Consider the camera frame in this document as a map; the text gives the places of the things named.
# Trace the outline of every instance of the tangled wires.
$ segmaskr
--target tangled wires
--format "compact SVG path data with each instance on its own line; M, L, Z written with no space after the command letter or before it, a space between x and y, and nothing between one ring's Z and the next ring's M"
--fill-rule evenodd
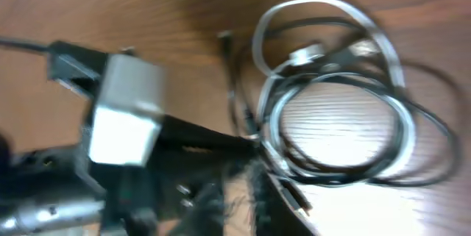
M304 3L324 3L338 7L350 15L356 23L343 18L306 18L288 22L275 29L268 29L272 17L284 7ZM335 63L332 60L309 60L300 66L299 62L287 60L271 69L263 57L263 42L282 31L310 25L337 25L350 28L356 34L369 38L377 46L385 60L386 75L365 70L351 71L345 68L362 60L361 57L350 55L350 59ZM406 94L406 83L399 57L384 32L357 7L342 0L293 0L278 4L268 10L260 19L252 39L252 58L257 68L267 76L258 101L256 116L241 86L240 59L231 58L229 54L230 39L225 35L222 40L227 74L230 86L230 112L234 128L238 133L240 128L235 115L234 101L242 98L242 109L245 115L245 131L248 135L258 137L262 158L270 172L279 180L294 181L304 185L324 187L341 187L358 182L370 185L389 187L422 187L444 181L452 176L460 165L461 148L457 136L440 118L424 107L410 100ZM286 76L287 69L295 69L294 74ZM359 87L372 94L394 110L394 133L386 150L374 162L355 168L345 168L342 171L326 171L318 167L302 149L290 143L280 132L283 108L307 86L329 82ZM400 181L398 178L379 178L382 175L397 173L409 161L416 143L415 116L423 115L431 121L440 132L446 136L450 147L450 164L446 171L438 176L420 181Z

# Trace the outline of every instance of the black device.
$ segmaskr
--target black device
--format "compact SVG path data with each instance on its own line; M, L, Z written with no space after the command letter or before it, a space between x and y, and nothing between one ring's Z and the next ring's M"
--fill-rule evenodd
M49 56L49 78L91 105L81 143L11 155L1 142L0 235L97 221L102 235L154 235L159 222L173 219L182 221L170 235L223 235L223 181L257 157L253 141L166 115L159 106L164 72L131 51L107 54L58 41L39 52ZM260 213L309 235L265 168L250 167L259 171L251 182L266 183L255 200L273 202ZM253 226L259 235L284 230L269 224Z

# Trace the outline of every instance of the black cable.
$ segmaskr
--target black cable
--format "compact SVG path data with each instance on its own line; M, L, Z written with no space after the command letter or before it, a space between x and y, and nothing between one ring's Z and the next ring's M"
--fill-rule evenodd
M47 51L48 46L36 43L34 41L22 40L11 37L0 37L0 46L4 46L8 49L26 50L29 52L44 53Z
M296 20L292 22L288 22L282 26L279 26L274 29L267 30L265 33L266 39L272 39L277 37L281 32L286 31L288 29L293 29L297 27L304 27L304 26L311 26L311 25L334 25L334 26L345 26L350 28L354 31L356 37L364 37L365 30L350 21L347 21L343 18L306 18L301 20ZM243 59L243 53L247 51L250 47L250 43L244 46L233 58L233 69L228 71L228 75L233 76L233 81L235 81L235 93L234 96L236 98L240 98L240 100L244 103L244 112L249 111L249 113L253 114L252 103L249 102L249 98L244 91L244 86L242 84L241 78L241 62ZM320 79L318 74L313 74L314 79L306 78L308 75L307 73L301 73L298 76L289 76L283 80L283 82L279 85L276 85L271 93L271 95L278 95L282 96L284 93L288 92L290 89L295 89L300 92L304 89L311 81L316 80L316 82L336 82L342 83L345 85L352 85L356 87L363 88L364 90L370 92L374 96L382 97L388 96L391 99L395 99L395 101L400 101L403 103L410 112L413 114L420 114L424 115L429 121L431 121L437 128L440 130L442 134L447 137L450 151L451 151L451 160L449 167L446 171L441 173L438 176L432 177L430 179L422 180L422 181L411 181L411 182L404 182L398 181L397 179L379 179L376 176L380 174L383 170L388 168L392 164L392 162L399 156L400 150L398 148L398 143L400 142L400 136L403 133L403 129L400 125L396 125L396 137L393 138L392 142L389 145L389 148L382 154L381 158L372 162L368 165L363 165L358 167L356 171L353 172L331 172L325 173L321 168L317 168L312 164L306 164L306 161L309 161L307 155L303 157L302 160L296 160L296 157L290 157L292 159L292 164L290 164L291 172L294 175L286 176L286 173L281 173L279 169L275 167L272 168L272 173L278 175L280 180L291 180L307 185L321 185L326 187L339 187L345 186L348 184L352 184L355 182L366 182L370 185L380 185L380 186L388 186L388 187L421 187L426 185L433 185L438 182L443 182L444 180L449 179L452 175L454 175L459 166L461 165L461 146L458 141L458 137L456 134L447 126L447 124L439 119L436 115L432 112L426 110L424 107L414 103L410 99L406 98L403 95L397 95L395 93L394 88L392 88L388 82L383 82L383 77L378 75L371 75L368 73L350 73L351 75L361 76L363 78L369 79L370 82L361 82L357 79L351 79L346 74L343 73L330 73L332 76ZM254 124L255 119L247 120L246 124ZM262 132L259 130L257 132L249 132L250 134L258 133L261 137L263 137Z
M268 29L265 33L265 38L267 40L273 39L279 36L280 33L290 30L296 29L305 26L318 26L318 25L327 25L327 26L343 26L351 29L353 34L351 36L355 36L356 38L365 37L366 30L357 24L352 23L351 21L346 20L342 17L319 17L319 18L304 18L298 19L294 21L289 21L284 23L280 26L275 27L274 29ZM253 109L253 103L247 95L244 89L244 83L242 82L241 77L241 66L244 59L244 54L246 54L252 43L245 44L238 52L232 57L232 61L228 63L230 66L230 70L227 71L228 76L232 76L233 78L228 78L235 81L235 85L231 86L235 89L234 96L235 99L240 99L242 104L242 110L244 113L244 119L246 121L246 125L244 127L246 135L253 135L256 134L259 130L259 125L255 122L255 111ZM233 125L238 123L234 123L236 118L232 119Z
M226 71L227 78L227 109L229 111L231 126L235 135L239 136L239 124L236 115L236 78L232 74L231 54L233 49L233 37L230 32L219 33L219 41L221 42L222 65Z

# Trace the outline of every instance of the black wire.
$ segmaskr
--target black wire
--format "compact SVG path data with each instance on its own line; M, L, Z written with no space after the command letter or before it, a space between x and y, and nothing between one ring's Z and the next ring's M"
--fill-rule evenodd
M351 29L353 31L354 35L359 36L364 36L366 33L365 28L362 26L359 26L357 24L352 23L351 21L346 20L345 18L342 17L318 17L318 18L304 18L304 19L298 19L294 21L289 21L287 23L284 23L280 26L275 27L274 29L267 29L265 32L264 37L269 40L276 38L281 32L284 32L286 30L290 29L295 29L295 28L300 28L304 26L316 26L316 25L328 25L328 26L343 26ZM250 46L252 45L251 42L245 44L241 49L238 50L238 52L232 57L232 60L227 64L230 66L230 71L227 72L228 76L232 76L233 81L235 81L235 85L231 86L234 88L234 100L230 99L230 101L235 102L236 99L241 100L241 105L242 105L242 110L244 113L244 118L246 121L246 125L244 126L244 131L246 135L253 135L258 133L258 130L260 128L259 125L255 123L255 109L253 108L252 105L252 100L250 99L249 95L246 93L244 89L244 83L242 82L242 70L241 66L243 63L244 59L244 54L246 54ZM238 126L237 118L232 118L232 111L230 112L231 120L233 121L233 127L234 125Z
M361 26L354 24L348 20L345 20L343 18L306 18L306 19L300 19L292 22L288 22L284 25L281 25L279 27L276 27L274 29L269 29L265 33L265 38L266 39L272 39L274 37L277 37L281 32L286 31L288 29L293 29L297 27L304 27L304 26L312 26L312 25L334 25L334 26L345 26L350 28L351 30L354 31L354 34L358 37L359 35L365 35L366 31L364 28ZM232 69L227 72L228 75L233 76L234 78L232 79L232 83L235 82L235 85L233 85L234 88L234 96L235 98L240 98L240 100L243 102L244 106L244 112L245 113L252 113L253 114L253 108L252 108L252 103L249 100L249 97L245 93L244 86L242 83L242 78L241 78L241 63L242 59L244 58L244 53L247 52L247 50L250 48L251 43L245 45L233 58L233 63L232 63ZM283 83L281 85L278 85L275 87L273 92L283 92L287 91L287 87L300 87L300 91L307 85L305 78L304 80L301 80L301 76L306 75L306 74L301 74L299 76L290 76L287 79L283 80ZM373 76L370 74L357 74L362 76L363 78L367 78L370 81L373 81L373 83L368 83L368 82L360 82L355 79L349 79L345 76L339 76L339 77L333 77L330 79L326 79L324 82L337 82L337 83L343 83L346 85L353 85L357 87L361 87L366 91L369 91L373 95L376 95L379 97L379 95L388 95L394 99L397 99L404 103L405 106L407 106L408 109L410 109L411 112L423 115L425 118L427 118L430 122L432 122L434 125L437 126L437 128L440 130L442 134L444 134L447 137L449 146L450 146L450 151L451 151L451 160L448 169L441 173L438 176L431 177L430 179L425 179L421 181L410 181L410 182L404 182L404 181L398 181L397 179L379 179L376 178L376 176L386 169L391 163L394 161L394 159L398 156L399 154L399 145L398 145L398 137L401 136L401 128L397 128L397 137L393 138L393 144L391 144L391 148L386 151L383 156L377 160L376 162L373 162L370 165L365 165L362 167L359 167L358 170L354 173L330 173L330 174L320 174L322 170L317 169L318 171L316 172L317 174L320 174L318 176L306 176L300 174L296 169L291 168L293 173L295 175L293 176L286 176L284 173L278 173L274 169L273 174L276 174L279 176L280 179L290 179L291 181L295 182L300 182L303 184L307 185L321 185L321 186L326 186L326 187L338 187L338 186L345 186L348 184L352 184L354 182L360 182L360 181L365 181L367 184L370 185L379 185L379 186L387 186L387 187L422 187L426 185L433 185L438 182L443 182L447 179L449 179L451 176L456 174L458 171L460 165L461 165L461 157L462 157L462 151L461 151L461 146L459 143L459 139L456 136L456 134L451 130L448 125L442 121L440 118L438 118L436 115L434 115L432 112L426 110L424 107L418 105L417 103L414 103L410 99L407 99L405 96L399 96L396 95L394 92L393 88L389 86L388 83L382 82L382 77L379 76ZM248 121L246 118L246 124L249 123L254 123L255 119L253 118L252 121ZM301 170L308 169L308 170L316 170L315 168L309 167L308 165L302 164L302 160L298 160L298 165L301 167Z
M222 65L226 72L227 78L227 109L229 111L231 126L235 135L240 135L239 124L236 115L236 88L237 81L232 74L231 65L231 54L233 48L233 37L229 32L223 32L219 34L219 40L221 42L221 53L222 53Z
M18 49L22 51L44 53L47 51L48 46L36 43L34 41L22 40L11 37L0 37L0 46L7 47L8 49Z

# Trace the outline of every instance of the wood grain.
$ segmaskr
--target wood grain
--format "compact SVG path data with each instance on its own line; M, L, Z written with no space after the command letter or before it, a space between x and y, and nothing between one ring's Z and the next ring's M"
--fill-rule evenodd
M168 68L170 114L230 132L216 33L232 29L240 43L247 41L261 14L278 1L281 0L0 0L0 34L45 43L69 40L106 51L135 46L142 57ZM471 95L471 0L355 1L385 26L401 55L448 73L466 96ZM282 12L276 21L327 14L339 11L302 5ZM333 32L309 28L288 33L288 37L332 40ZM266 55L275 64L299 44L273 42L267 46ZM47 82L45 70L42 57L0 51L0 131L12 140L16 151L69 144L79 138L78 127L87 101ZM263 77L251 64L247 64L244 77L256 95ZM415 71L408 71L407 79L414 98L447 122L458 126L457 113L468 118L466 113L459 113L454 98L436 80ZM331 94L326 99L329 97L340 96ZM322 107L312 107L310 112L338 115L344 114L346 108L347 105L322 112ZM347 126L348 113L343 118L335 122ZM311 120L318 135L322 131L319 119ZM359 146L362 141L370 141L368 136L380 141L378 136L384 133L381 125L372 121L369 128L374 130L370 133L376 135L364 133L355 141ZM429 157L443 141L433 128L420 125L418 151L422 152L414 162L424 160L423 156L431 160ZM344 141L344 135L337 133L338 137L330 137ZM468 135L463 138L468 158L470 139ZM311 217L322 235L468 235L469 174L470 165L466 163L453 181L430 188L312 188L315 196Z

